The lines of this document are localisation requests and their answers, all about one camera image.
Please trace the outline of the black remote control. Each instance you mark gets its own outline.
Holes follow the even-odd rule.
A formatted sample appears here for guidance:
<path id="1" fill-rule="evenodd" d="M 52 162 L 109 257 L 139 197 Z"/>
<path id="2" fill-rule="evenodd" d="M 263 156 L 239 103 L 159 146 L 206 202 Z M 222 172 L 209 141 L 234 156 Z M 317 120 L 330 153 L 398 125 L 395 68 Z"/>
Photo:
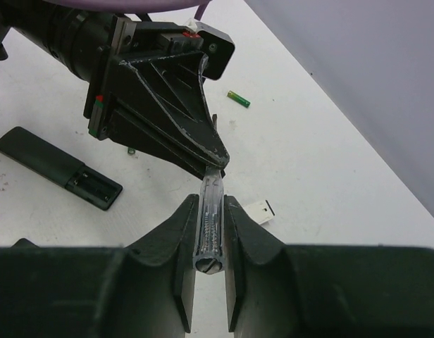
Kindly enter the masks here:
<path id="1" fill-rule="evenodd" d="M 123 191 L 121 184 L 19 126 L 0 138 L 0 153 L 103 211 Z"/>

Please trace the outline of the clear handle screwdriver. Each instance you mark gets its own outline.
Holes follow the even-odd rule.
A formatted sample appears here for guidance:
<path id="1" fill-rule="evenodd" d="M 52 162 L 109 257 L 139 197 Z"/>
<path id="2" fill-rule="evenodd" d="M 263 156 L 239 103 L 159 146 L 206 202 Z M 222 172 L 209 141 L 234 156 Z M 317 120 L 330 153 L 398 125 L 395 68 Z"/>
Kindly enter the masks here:
<path id="1" fill-rule="evenodd" d="M 201 184 L 192 264 L 213 275 L 224 270 L 224 186 L 221 171 L 208 167 Z"/>

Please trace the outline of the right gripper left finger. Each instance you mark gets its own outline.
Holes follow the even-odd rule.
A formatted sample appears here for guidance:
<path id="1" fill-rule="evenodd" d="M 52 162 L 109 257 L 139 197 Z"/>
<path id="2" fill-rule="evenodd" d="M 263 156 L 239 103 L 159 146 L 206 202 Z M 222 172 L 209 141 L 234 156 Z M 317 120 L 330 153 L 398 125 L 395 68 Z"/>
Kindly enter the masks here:
<path id="1" fill-rule="evenodd" d="M 0 337 L 184 337 L 198 197 L 127 247 L 0 247 Z"/>

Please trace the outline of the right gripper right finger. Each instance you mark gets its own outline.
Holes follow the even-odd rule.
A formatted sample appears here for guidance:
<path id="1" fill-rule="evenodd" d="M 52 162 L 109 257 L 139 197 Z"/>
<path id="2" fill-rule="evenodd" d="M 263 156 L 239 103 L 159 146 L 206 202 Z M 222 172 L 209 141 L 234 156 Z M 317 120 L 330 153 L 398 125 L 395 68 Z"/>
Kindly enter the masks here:
<path id="1" fill-rule="evenodd" d="M 434 337 L 434 249 L 285 244 L 227 196 L 236 337 Z"/>

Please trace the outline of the white stick with orange tip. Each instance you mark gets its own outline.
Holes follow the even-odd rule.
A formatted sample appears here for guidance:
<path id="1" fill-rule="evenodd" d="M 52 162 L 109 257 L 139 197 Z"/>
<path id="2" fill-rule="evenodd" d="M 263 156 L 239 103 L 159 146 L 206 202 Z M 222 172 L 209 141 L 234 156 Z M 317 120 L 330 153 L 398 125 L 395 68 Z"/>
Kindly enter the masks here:
<path id="1" fill-rule="evenodd" d="M 259 225 L 263 225 L 275 217 L 275 212 L 266 199 L 247 204 L 243 206 L 243 209 L 247 215 Z"/>

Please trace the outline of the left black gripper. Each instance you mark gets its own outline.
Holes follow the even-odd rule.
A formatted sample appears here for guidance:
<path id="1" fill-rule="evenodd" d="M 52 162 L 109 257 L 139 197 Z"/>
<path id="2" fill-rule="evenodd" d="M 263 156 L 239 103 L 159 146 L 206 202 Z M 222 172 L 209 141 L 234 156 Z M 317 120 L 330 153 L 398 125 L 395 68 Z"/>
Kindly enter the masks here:
<path id="1" fill-rule="evenodd" d="M 203 88 L 203 38 L 174 23 L 113 17 L 103 68 L 89 83 L 89 132 L 173 163 L 199 179 L 230 156 Z"/>

